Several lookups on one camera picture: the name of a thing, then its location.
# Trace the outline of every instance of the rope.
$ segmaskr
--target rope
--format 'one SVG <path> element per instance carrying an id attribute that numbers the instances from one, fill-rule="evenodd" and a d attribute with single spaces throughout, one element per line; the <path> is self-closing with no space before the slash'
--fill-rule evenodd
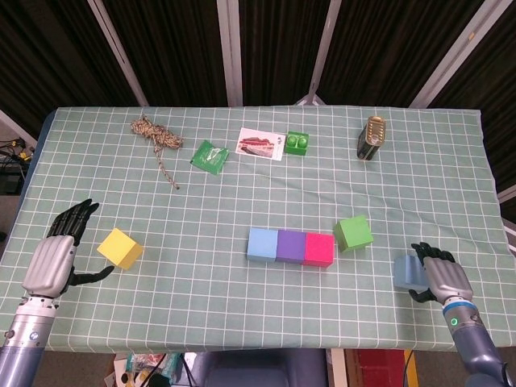
<path id="1" fill-rule="evenodd" d="M 178 135 L 174 135 L 161 125 L 154 125 L 144 115 L 141 119 L 137 119 L 131 123 L 132 131 L 138 135 L 142 135 L 146 139 L 151 139 L 154 142 L 154 154 L 158 160 L 161 172 L 165 175 L 169 183 L 175 189 L 179 189 L 179 185 L 170 177 L 169 173 L 163 166 L 161 155 L 163 148 L 178 149 L 183 144 L 183 139 Z"/>

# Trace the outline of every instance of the grid pattern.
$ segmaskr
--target grid pattern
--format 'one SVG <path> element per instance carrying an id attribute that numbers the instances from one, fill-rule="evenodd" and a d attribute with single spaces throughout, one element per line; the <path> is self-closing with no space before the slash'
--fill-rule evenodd
<path id="1" fill-rule="evenodd" d="M 158 170 L 131 133 L 145 113 L 185 137 Z M 356 158 L 369 115 L 388 123 L 375 160 Z M 67 108 L 52 123 L 0 268 L 7 329 L 37 243 L 73 203 L 101 203 L 77 250 L 78 272 L 107 265 L 114 228 L 144 246 L 128 271 L 71 288 L 49 347 L 74 351 L 241 347 L 452 348 L 440 306 L 393 288 L 393 262 L 424 240 L 464 266 L 494 342 L 516 343 L 516 281 L 482 145 L 479 113 L 350 106 Z M 310 135 L 306 156 L 230 154 L 218 176 L 192 167 L 204 139 L 234 151 L 240 128 Z M 328 233 L 364 214 L 375 241 L 328 269 L 245 257 L 250 227 Z"/>

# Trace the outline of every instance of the pink cube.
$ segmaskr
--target pink cube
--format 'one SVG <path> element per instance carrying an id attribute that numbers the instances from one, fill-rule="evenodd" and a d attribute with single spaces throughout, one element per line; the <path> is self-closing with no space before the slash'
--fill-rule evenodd
<path id="1" fill-rule="evenodd" d="M 335 241 L 333 235 L 306 233 L 305 260 L 303 264 L 327 268 L 333 264 Z"/>

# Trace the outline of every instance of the robotic hand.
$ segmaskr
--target robotic hand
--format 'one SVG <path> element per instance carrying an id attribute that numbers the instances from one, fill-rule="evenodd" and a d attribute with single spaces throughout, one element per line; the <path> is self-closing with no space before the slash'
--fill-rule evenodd
<path id="1" fill-rule="evenodd" d="M 513 387 L 504 363 L 475 304 L 473 291 L 462 266 L 450 252 L 427 243 L 412 244 L 425 269 L 430 288 L 422 293 L 409 290 L 416 302 L 437 301 L 465 368 L 471 373 L 466 387 Z"/>
<path id="2" fill-rule="evenodd" d="M 0 350 L 2 387 L 32 385 L 56 317 L 54 299 L 69 286 L 103 280 L 113 271 L 114 266 L 108 266 L 95 274 L 74 272 L 75 251 L 97 208 L 98 203 L 88 199 L 59 214 L 47 238 L 38 244 L 22 283 L 29 297 L 22 298 Z"/>

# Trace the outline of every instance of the cable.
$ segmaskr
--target cable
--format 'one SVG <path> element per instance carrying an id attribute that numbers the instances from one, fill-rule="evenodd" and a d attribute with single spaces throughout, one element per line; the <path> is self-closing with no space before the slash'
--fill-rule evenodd
<path id="1" fill-rule="evenodd" d="M 16 159 L 13 159 L 11 156 L 6 156 L 0 161 L 1 170 L 0 172 L 4 172 L 6 170 L 7 165 L 17 164 L 18 161 Z"/>
<path id="2" fill-rule="evenodd" d="M 192 375 L 192 372 L 190 371 L 190 367 L 186 363 L 184 355 L 181 353 L 179 355 L 179 357 L 181 358 L 181 361 L 183 362 L 183 366 L 185 367 L 186 376 L 188 377 L 188 384 L 189 384 L 190 387 L 194 387 L 194 385 L 192 384 L 192 379 L 194 378 L 194 375 Z"/>
<path id="3" fill-rule="evenodd" d="M 409 367 L 410 358 L 412 357 L 413 354 L 414 354 L 414 349 L 412 351 L 410 351 L 409 357 L 406 358 L 405 368 L 403 369 L 403 385 L 402 385 L 402 387 L 405 387 L 405 383 L 406 383 L 406 370 Z"/>
<path id="4" fill-rule="evenodd" d="M 0 164 L 10 163 L 12 160 L 10 156 L 0 156 Z"/>
<path id="5" fill-rule="evenodd" d="M 18 166 L 19 166 L 19 171 L 22 174 L 23 181 L 25 181 L 25 174 L 23 173 L 23 168 L 22 168 L 22 166 L 20 164 L 18 164 Z"/>
<path id="6" fill-rule="evenodd" d="M 10 144 L 0 146 L 0 149 L 3 149 L 3 148 L 7 148 L 8 150 L 10 150 L 11 155 L 16 156 L 16 151 L 13 147 L 11 147 Z"/>
<path id="7" fill-rule="evenodd" d="M 146 384 L 146 383 L 148 383 L 148 380 L 151 378 L 152 374 L 153 374 L 154 372 L 156 372 L 156 370 L 158 369 L 158 367 L 160 367 L 161 362 L 164 360 L 164 358 L 165 358 L 166 356 L 167 356 L 167 354 L 166 354 L 166 353 L 164 353 L 164 354 L 163 354 L 163 356 L 161 357 L 161 360 L 160 360 L 160 361 L 158 361 L 158 364 L 156 364 L 156 365 L 154 366 L 154 368 L 152 369 L 152 371 L 151 371 L 151 372 L 147 375 L 147 377 L 145 378 L 144 382 L 142 383 L 142 387 L 144 387 L 144 386 L 145 386 L 145 384 Z"/>

